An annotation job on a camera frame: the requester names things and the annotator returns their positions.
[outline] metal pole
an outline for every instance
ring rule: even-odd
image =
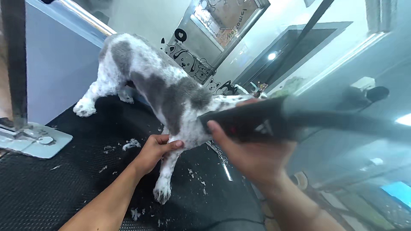
[[[16,131],[27,126],[25,0],[1,0],[7,68]]]

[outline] white and gray dog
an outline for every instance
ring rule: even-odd
[[[212,138],[198,117],[209,111],[233,108],[252,96],[212,95],[172,58],[153,48],[144,38],[114,34],[106,39],[100,52],[97,80],[73,111],[78,116],[90,116],[96,112],[96,100],[107,95],[118,94],[122,101],[133,103],[133,98],[124,91],[126,82],[130,80],[164,124],[162,133],[170,134],[169,142],[184,142],[183,149],[171,151],[162,160],[153,194],[158,202],[164,204],[171,195],[170,179],[180,154]]]

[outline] human hand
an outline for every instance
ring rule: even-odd
[[[270,191],[283,176],[296,142],[242,143],[232,141],[215,121],[207,123],[213,139],[221,146],[230,161],[262,192]]]
[[[144,174],[150,173],[161,157],[172,150],[182,148],[184,143],[180,140],[167,143],[168,135],[151,135],[148,137],[140,153],[134,159],[134,163],[138,165]]]

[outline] black rubber mat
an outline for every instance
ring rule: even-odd
[[[140,148],[121,150],[127,140],[143,144],[160,133],[160,122],[138,102],[106,97],[96,108],[88,118],[70,108],[48,124],[74,137],[55,157],[7,154],[0,159],[0,230],[57,230],[138,154]],[[249,182],[231,166],[228,170],[233,181],[206,145],[187,151],[176,164],[171,198],[162,206],[152,195],[157,165],[137,186],[120,230],[265,230]],[[142,213],[137,221],[130,215],[134,208]]]

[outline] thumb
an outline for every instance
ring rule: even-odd
[[[176,141],[170,142],[168,144],[161,145],[161,149],[164,153],[166,153],[166,152],[169,152],[169,151],[172,151],[172,150],[182,148],[183,145],[184,145],[184,143],[181,140],[176,140]]]
[[[221,126],[214,120],[207,122],[207,126],[212,133],[212,138],[224,149],[228,151],[236,144],[226,135]]]
[[[242,148],[225,134],[217,122],[210,120],[207,125],[212,133],[212,138],[221,146],[231,162],[237,166],[241,162]]]

